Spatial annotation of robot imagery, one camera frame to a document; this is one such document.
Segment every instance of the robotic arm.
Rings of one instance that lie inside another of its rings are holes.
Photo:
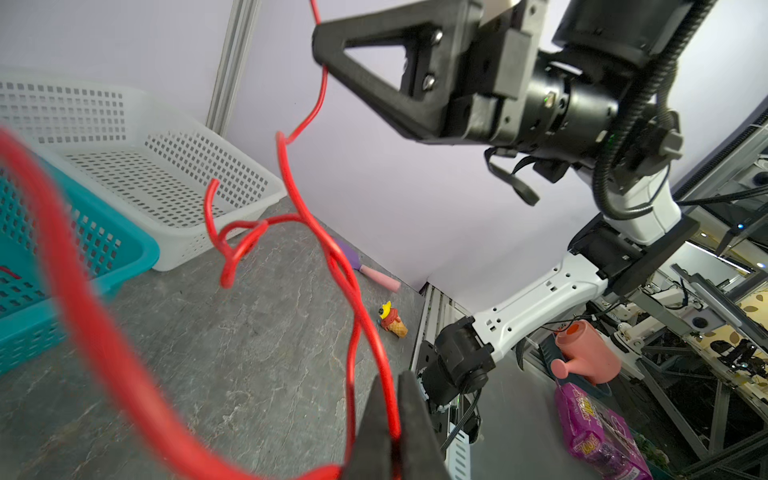
[[[573,168],[602,212],[541,279],[440,332],[422,372],[431,406],[476,392],[518,341],[574,306],[629,295],[697,231],[669,188],[683,138],[666,99],[713,4],[571,0],[554,54],[538,50],[545,0],[522,0],[483,25],[477,1],[427,0],[316,27],[316,61],[403,137],[489,146],[489,171],[529,205],[538,195],[515,176],[520,168],[533,164],[553,183]],[[406,48],[399,90],[344,52],[374,45]],[[492,162],[518,154],[512,172]]]

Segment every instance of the ice cream cone toy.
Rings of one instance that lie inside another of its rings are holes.
[[[402,338],[408,333],[406,325],[400,319],[396,308],[392,308],[392,302],[387,302],[379,309],[379,316],[382,319],[379,324],[398,337]]]

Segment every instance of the teal plastic basket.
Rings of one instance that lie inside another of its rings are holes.
[[[94,291],[109,300],[149,270],[157,243],[59,170],[41,161],[65,195],[80,258]],[[0,161],[0,374],[61,342],[57,306],[38,270],[35,220]]]

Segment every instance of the plastic basket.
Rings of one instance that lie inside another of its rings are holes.
[[[278,177],[222,137],[133,88],[0,66],[0,122],[149,233],[160,246],[156,270],[212,247],[203,218],[211,178],[221,181],[218,228],[256,220],[286,194]]]
[[[149,270],[160,249],[91,192],[54,168],[49,171],[66,197],[72,238],[93,278],[91,285],[111,298],[125,280]],[[35,219],[24,203],[0,161],[0,373],[65,337],[38,272]]]

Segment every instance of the red wire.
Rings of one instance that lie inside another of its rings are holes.
[[[315,0],[310,0],[310,3],[315,20],[319,22]],[[359,285],[352,267],[338,245],[314,219],[304,204],[288,165],[286,146],[299,136],[320,110],[325,96],[327,77],[328,71],[323,68],[323,84],[312,113],[288,140],[281,132],[276,136],[280,171],[298,214],[281,215],[256,222],[233,222],[223,228],[221,233],[217,233],[211,212],[211,204],[218,186],[217,180],[212,180],[208,187],[204,209],[206,228],[211,241],[227,259],[222,272],[222,285],[225,281],[233,281],[237,262],[255,247],[259,237],[269,225],[298,221],[307,225],[317,236],[331,275],[339,284],[339,288],[355,313],[353,333],[349,341],[346,375],[346,458],[348,459],[355,438],[354,359],[361,330],[371,345],[379,367],[395,452],[399,447],[400,419],[389,362],[376,328],[362,303]],[[26,149],[2,128],[0,128],[0,158],[5,161],[6,168],[28,200],[27,207],[30,213],[37,219],[41,266],[51,286],[51,293],[61,307],[62,318],[73,340],[88,359],[91,369],[97,373],[118,406],[124,409],[133,420],[150,447],[176,473],[184,477],[195,480],[259,478],[242,472],[208,450],[189,433],[176,412],[165,402],[150,374],[142,366],[127,340],[91,291],[74,245],[69,241],[71,235],[69,221],[63,213],[64,205],[56,186],[29,157]],[[227,244],[226,236],[234,228],[251,228],[252,230],[233,250]],[[307,472],[300,479],[326,480],[338,478],[340,474],[339,466],[328,465]]]

